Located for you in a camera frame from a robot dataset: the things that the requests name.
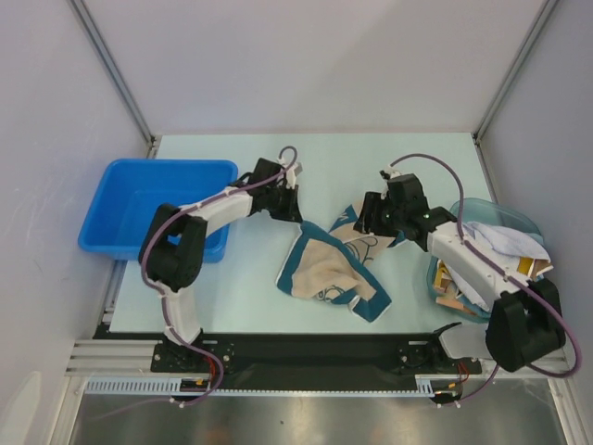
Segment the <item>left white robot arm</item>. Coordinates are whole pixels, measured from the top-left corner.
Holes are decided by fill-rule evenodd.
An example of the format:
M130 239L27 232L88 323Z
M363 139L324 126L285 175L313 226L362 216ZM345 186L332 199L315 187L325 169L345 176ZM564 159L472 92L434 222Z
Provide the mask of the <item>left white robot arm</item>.
M265 211L277 221L301 223L297 203L300 162L280 156L261 158L254 171L243 174L220 192L198 202L160 205L149 226L138 262L142 279L157 292L165 336L176 344L171 359L184 371L204 360L194 342L202 332L192 286L205 261L207 238L227 226Z

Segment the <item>teal beige Doraemon towel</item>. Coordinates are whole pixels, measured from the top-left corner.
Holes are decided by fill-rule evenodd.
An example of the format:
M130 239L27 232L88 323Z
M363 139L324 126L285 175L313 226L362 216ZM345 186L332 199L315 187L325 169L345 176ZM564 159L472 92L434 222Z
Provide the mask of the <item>teal beige Doraemon towel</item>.
M345 306L372 323L391 306L392 299L370 270L385 250L404 241L404 235L362 234L354 229L362 203L347 206L329 230L304 221L276 279L279 290L297 299Z

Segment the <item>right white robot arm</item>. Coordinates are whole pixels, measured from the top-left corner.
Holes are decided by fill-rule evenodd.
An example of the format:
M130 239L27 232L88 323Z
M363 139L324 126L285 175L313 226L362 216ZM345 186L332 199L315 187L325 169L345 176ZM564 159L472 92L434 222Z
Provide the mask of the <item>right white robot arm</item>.
M416 175L381 175L385 190L366 193L355 230L404 235L456 272L491 310L487 324L444 329L426 350L432 369L445 373L460 358L478 358L515 372L565 346L559 293L549 279L534 281L494 263L487 248L463 234L457 216L442 207L430 208Z

